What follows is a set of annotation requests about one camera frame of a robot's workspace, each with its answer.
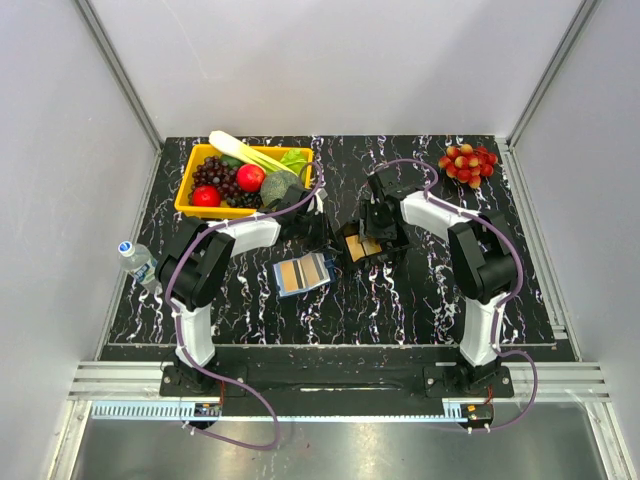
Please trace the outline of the gold credit card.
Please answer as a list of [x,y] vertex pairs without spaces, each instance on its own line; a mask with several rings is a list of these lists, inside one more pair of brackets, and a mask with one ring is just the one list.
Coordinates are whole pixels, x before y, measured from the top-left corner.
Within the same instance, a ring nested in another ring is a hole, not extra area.
[[307,254],[299,259],[303,285],[307,289],[321,286],[327,279],[324,271],[323,256],[317,253]]
[[288,260],[278,264],[280,275],[279,285],[282,296],[293,294],[299,289],[297,261]]

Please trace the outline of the black card tray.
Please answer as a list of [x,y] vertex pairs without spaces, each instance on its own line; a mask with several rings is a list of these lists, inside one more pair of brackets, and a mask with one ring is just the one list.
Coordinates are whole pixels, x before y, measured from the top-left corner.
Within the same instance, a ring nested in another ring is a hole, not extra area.
[[335,232],[341,251],[341,265],[348,271],[381,266],[384,263],[396,265],[404,260],[410,242],[401,227],[397,230],[397,237],[392,240],[361,237],[359,227],[359,222],[352,220]]

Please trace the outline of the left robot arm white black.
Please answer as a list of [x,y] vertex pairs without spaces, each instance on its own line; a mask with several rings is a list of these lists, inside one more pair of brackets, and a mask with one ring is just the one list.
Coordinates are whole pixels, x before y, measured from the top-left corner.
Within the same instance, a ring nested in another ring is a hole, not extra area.
[[178,344],[163,369],[160,393],[168,397],[219,395],[239,390],[247,379],[245,363],[216,356],[212,340],[212,303],[225,284],[230,261],[241,254],[302,240],[307,253],[273,267],[276,292],[290,297],[335,279],[335,239],[325,211],[325,191],[293,185],[283,198],[249,216],[181,227],[160,260],[156,277],[174,316]]

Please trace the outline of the blue card holder wallet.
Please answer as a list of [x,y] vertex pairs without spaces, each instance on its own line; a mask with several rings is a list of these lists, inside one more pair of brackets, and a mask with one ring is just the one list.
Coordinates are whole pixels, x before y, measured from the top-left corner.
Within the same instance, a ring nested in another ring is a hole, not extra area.
[[324,253],[308,253],[273,265],[280,297],[307,293],[335,280],[334,262]]

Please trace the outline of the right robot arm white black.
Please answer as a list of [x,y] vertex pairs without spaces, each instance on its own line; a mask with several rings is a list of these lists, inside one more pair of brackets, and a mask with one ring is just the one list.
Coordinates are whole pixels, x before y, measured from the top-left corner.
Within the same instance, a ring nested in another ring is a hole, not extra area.
[[456,365],[445,387],[480,394],[501,367],[499,327],[506,303],[523,282],[523,267],[504,215],[455,206],[427,186],[402,186],[381,169],[367,178],[371,196],[360,202],[360,234],[391,241],[404,225],[419,227],[447,242],[455,284],[465,297],[464,333]]

